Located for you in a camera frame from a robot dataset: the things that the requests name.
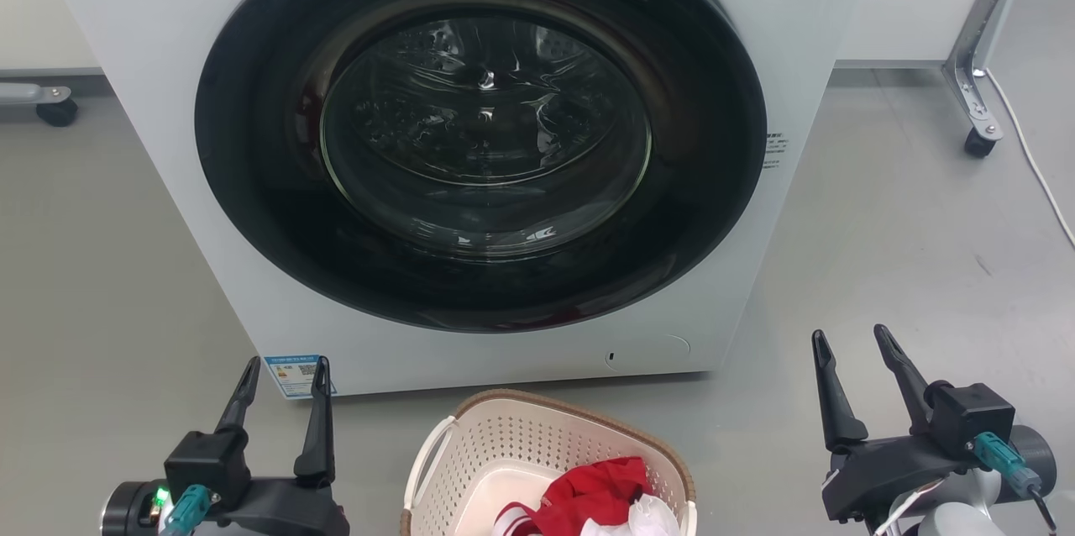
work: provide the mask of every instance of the door glass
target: door glass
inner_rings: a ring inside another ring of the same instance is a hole
[[[628,77],[571,35],[512,17],[414,26],[329,91],[321,151],[366,218],[470,257],[583,236],[632,194],[650,151]]]

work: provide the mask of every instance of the washing machine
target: washing machine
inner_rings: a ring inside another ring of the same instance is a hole
[[[718,368],[856,3],[67,1],[288,397]]]

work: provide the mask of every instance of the caster wheel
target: caster wheel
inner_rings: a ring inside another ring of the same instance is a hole
[[[74,121],[74,116],[77,113],[77,104],[70,99],[64,99],[59,103],[38,103],[38,117],[51,126],[69,126]]]
[[[993,150],[993,145],[997,145],[997,142],[984,139],[972,128],[966,141],[963,142],[963,150],[975,158],[985,158]]]

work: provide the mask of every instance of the perforated basket wall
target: perforated basket wall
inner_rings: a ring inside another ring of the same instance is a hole
[[[694,484],[679,457],[656,437],[569,403],[521,391],[487,391],[457,410],[450,437],[430,467],[428,486],[403,536],[453,536],[468,488],[487,464],[511,459],[535,473],[563,474],[615,457],[642,457],[656,496],[683,520]]]

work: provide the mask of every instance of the red cloth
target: red cloth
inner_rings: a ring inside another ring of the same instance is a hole
[[[600,525],[622,525],[631,503],[653,493],[640,457],[575,467],[549,484],[538,510],[519,503],[504,507],[492,536],[578,536],[588,519]]]

